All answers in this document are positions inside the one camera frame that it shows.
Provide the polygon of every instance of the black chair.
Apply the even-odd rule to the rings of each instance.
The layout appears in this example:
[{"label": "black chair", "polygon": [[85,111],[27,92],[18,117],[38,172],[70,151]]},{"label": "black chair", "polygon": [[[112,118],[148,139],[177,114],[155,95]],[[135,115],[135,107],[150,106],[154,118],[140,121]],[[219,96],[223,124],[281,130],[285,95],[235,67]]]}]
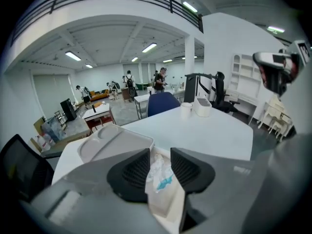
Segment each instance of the black chair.
[{"label": "black chair", "polygon": [[30,202],[51,185],[53,168],[36,154],[19,135],[13,136],[0,153],[1,172],[16,189],[19,198]]},{"label": "black chair", "polygon": [[229,96],[224,93],[224,74],[222,72],[217,72],[215,76],[212,78],[215,79],[215,88],[212,87],[212,90],[215,91],[215,101],[212,101],[211,104],[213,108],[216,108],[225,113],[229,112],[238,112],[238,110],[234,107],[235,104],[240,104],[237,101],[224,101],[225,96]]}]

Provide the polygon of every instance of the sofa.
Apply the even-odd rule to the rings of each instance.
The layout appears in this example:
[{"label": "sofa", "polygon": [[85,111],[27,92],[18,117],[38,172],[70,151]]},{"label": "sofa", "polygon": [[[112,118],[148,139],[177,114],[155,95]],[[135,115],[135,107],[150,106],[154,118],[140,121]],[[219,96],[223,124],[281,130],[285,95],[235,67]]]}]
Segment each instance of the sofa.
[{"label": "sofa", "polygon": [[105,89],[105,92],[103,94],[96,94],[95,91],[90,91],[91,99],[90,101],[95,101],[98,99],[103,99],[108,97],[108,89]]}]

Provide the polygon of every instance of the ceiling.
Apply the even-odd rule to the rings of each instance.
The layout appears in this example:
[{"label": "ceiling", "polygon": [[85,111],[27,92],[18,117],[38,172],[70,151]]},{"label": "ceiling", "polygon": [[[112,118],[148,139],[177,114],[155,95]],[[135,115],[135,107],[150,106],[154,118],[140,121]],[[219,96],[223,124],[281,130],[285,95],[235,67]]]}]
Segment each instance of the ceiling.
[{"label": "ceiling", "polygon": [[190,2],[199,14],[222,12],[247,20],[266,30],[275,26],[285,30],[275,37],[294,41],[307,40],[297,17],[299,12],[290,8],[283,0],[186,0]]},{"label": "ceiling", "polygon": [[[151,43],[157,46],[147,53]],[[65,55],[71,51],[81,61]],[[204,46],[195,43],[195,55],[204,55]],[[66,67],[77,71],[113,63],[163,62],[184,56],[184,36],[167,28],[127,20],[94,21],[63,30],[42,41],[23,62]]]}]

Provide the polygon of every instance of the white cup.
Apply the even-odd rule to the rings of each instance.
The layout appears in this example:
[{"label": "white cup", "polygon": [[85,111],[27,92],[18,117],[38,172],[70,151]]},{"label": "white cup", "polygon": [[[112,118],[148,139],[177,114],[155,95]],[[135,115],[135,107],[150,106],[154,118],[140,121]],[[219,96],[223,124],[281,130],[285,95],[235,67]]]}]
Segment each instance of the white cup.
[{"label": "white cup", "polygon": [[191,116],[192,104],[184,102],[181,104],[181,118],[188,119]]}]

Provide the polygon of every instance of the floor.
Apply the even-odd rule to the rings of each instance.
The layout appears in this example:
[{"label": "floor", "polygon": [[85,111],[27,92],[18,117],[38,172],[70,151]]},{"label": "floor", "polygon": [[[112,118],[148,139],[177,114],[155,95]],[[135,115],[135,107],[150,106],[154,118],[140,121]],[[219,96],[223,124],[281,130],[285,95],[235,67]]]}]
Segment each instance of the floor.
[{"label": "floor", "polygon": [[[137,93],[138,95],[144,95],[146,94],[146,91],[138,91]],[[110,103],[112,114],[118,126],[122,126],[138,120],[135,103],[128,101],[124,102],[121,94],[119,95],[118,100],[110,101],[108,98],[105,98],[102,100],[94,101],[92,102],[92,104],[99,101],[105,101],[106,103]],[[87,124],[82,119],[85,111],[86,109],[84,106],[80,107],[76,112],[77,118],[73,121],[67,122],[67,127],[65,129],[67,136],[88,130]],[[234,113],[233,117],[243,121],[244,123],[247,123],[247,117],[241,113]],[[265,125],[262,125],[262,127],[258,129],[256,121],[252,121],[250,127],[253,129],[253,148],[251,160],[254,160],[260,152],[274,148],[277,145],[277,141],[273,132],[269,135],[267,127]]]}]

